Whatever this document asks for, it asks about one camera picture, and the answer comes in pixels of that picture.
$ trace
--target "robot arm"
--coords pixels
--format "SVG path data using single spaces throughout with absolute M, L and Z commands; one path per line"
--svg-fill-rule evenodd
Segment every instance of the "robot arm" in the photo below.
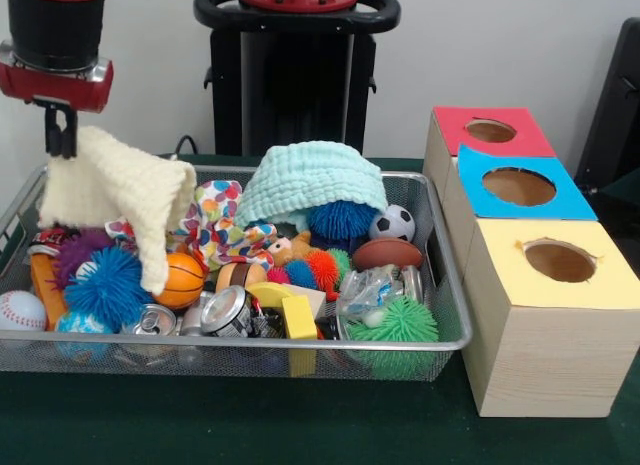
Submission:
M 44 107 L 47 152 L 73 157 L 77 112 L 101 112 L 113 81 L 111 62 L 98 56 L 104 0 L 8 3 L 12 40 L 0 44 L 0 90 Z

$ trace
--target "blue square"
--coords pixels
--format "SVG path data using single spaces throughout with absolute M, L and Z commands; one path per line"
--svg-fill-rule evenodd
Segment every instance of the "blue square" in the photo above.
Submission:
M 500 192 L 496 192 L 495 188 L 492 192 L 485 186 L 485 177 L 491 177 L 495 172 L 510 177 L 501 182 Z M 478 217 L 597 220 L 595 213 L 557 158 L 496 157 L 461 145 L 458 173 L 473 211 Z M 515 179 L 520 174 L 527 175 L 523 177 L 526 185 Z M 509 180 L 513 180 L 512 189 L 509 189 Z M 544 197 L 539 198 L 540 203 L 520 205 L 519 200 L 512 200 L 519 194 L 516 193 L 518 191 L 523 196 L 533 196 L 532 192 L 538 188 L 541 190 L 537 194 L 538 197 Z

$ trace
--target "green spiky ball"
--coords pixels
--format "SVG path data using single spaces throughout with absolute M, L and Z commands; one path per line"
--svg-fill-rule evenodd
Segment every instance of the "green spiky ball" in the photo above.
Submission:
M 380 342 L 437 342 L 438 324 L 422 303 L 406 296 L 389 305 L 380 326 L 369 328 L 350 322 L 347 330 L 352 340 Z M 433 352 L 358 351 L 357 358 L 371 368 L 375 378 L 408 380 L 426 378 L 436 358 Z
M 336 261 L 336 265 L 338 266 L 339 277 L 337 287 L 339 287 L 342 283 L 342 280 L 344 279 L 344 276 L 351 271 L 351 259 L 349 258 L 349 254 L 344 250 L 330 248 L 327 251 L 331 254 L 333 259 Z

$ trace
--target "light blue towel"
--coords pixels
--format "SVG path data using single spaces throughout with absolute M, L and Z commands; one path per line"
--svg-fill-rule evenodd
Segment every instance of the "light blue towel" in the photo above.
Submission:
M 337 200 L 366 203 L 384 211 L 387 197 L 380 168 L 356 149 L 335 142 L 272 147 L 247 184 L 234 222 L 291 223 L 307 230 L 307 214 Z

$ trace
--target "brown football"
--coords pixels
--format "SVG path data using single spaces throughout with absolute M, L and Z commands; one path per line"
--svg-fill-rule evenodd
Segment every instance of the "brown football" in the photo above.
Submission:
M 422 265 L 422 252 L 418 248 L 399 238 L 376 238 L 362 245 L 353 254 L 353 265 L 358 271 L 384 265 L 404 267 Z

